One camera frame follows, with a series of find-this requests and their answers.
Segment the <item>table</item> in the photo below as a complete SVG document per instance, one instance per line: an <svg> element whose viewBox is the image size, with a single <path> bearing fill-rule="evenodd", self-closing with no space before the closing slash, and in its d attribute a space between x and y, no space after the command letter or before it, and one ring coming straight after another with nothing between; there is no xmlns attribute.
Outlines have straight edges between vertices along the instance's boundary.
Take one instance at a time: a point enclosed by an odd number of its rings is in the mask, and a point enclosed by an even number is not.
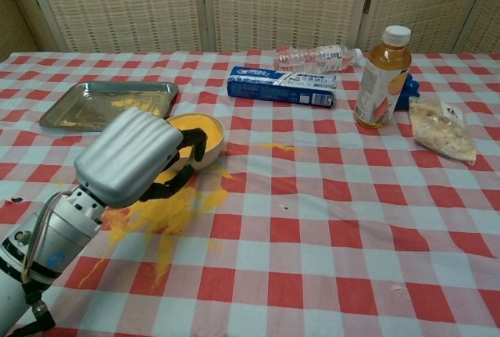
<svg viewBox="0 0 500 337"><path fill-rule="evenodd" d="M37 124L75 83L173 81L174 114L212 114L227 129L195 185L226 190L216 206L162 259L161 236L139 231L106 252L107 224L45 293L58 323L45 335L499 336L500 55L413 56L422 95L464 112L473 166L419 147L405 112L384 129L356 125L362 67L340 74L332 110L227 96L232 66L271 64L259 50L0 64L0 236L75 185L73 161L95 134Z"/></svg>

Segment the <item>metal tray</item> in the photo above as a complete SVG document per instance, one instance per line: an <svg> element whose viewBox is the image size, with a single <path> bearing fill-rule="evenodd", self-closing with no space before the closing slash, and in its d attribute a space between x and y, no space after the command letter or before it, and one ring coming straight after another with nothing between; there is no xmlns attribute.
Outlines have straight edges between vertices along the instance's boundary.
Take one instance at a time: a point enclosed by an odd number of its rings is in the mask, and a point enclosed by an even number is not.
<svg viewBox="0 0 500 337"><path fill-rule="evenodd" d="M179 92L173 83L91 81L75 84L40 119L46 128L102 131L131 106L164 117Z"/></svg>

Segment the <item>white bottle cap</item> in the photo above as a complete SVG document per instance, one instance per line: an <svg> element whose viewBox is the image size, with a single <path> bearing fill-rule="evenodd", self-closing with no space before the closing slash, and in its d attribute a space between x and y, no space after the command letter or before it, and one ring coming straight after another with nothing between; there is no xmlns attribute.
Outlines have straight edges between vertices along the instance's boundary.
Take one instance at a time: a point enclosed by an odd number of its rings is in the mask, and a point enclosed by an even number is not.
<svg viewBox="0 0 500 337"><path fill-rule="evenodd" d="M409 43L412 31L403 26L389 26L385 28L382 41L391 46L405 46Z"/></svg>
<svg viewBox="0 0 500 337"><path fill-rule="evenodd" d="M353 65L359 65L359 61L363 59L363 52L361 52L361 49L354 49L354 58L352 59L352 64Z"/></svg>

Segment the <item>orange juice bottle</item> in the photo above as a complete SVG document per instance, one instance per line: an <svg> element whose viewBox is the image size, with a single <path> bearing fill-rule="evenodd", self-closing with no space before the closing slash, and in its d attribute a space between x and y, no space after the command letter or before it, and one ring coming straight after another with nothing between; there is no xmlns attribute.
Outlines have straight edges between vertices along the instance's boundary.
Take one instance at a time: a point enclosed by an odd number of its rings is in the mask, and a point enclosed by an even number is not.
<svg viewBox="0 0 500 337"><path fill-rule="evenodd" d="M354 108L354 118L361 126L379 128L389 123L412 62L406 48L411 33L403 26L389 26L382 44L370 52Z"/></svg>

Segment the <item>food bag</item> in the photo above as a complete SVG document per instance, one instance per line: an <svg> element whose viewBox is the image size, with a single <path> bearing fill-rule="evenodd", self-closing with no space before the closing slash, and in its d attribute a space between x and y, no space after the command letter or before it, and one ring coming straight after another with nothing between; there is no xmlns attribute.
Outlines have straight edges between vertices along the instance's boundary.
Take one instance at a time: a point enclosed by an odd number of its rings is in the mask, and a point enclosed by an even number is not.
<svg viewBox="0 0 500 337"><path fill-rule="evenodd" d="M455 160L474 163L476 146L456 106L439 100L409 98L409 119L415 141Z"/></svg>

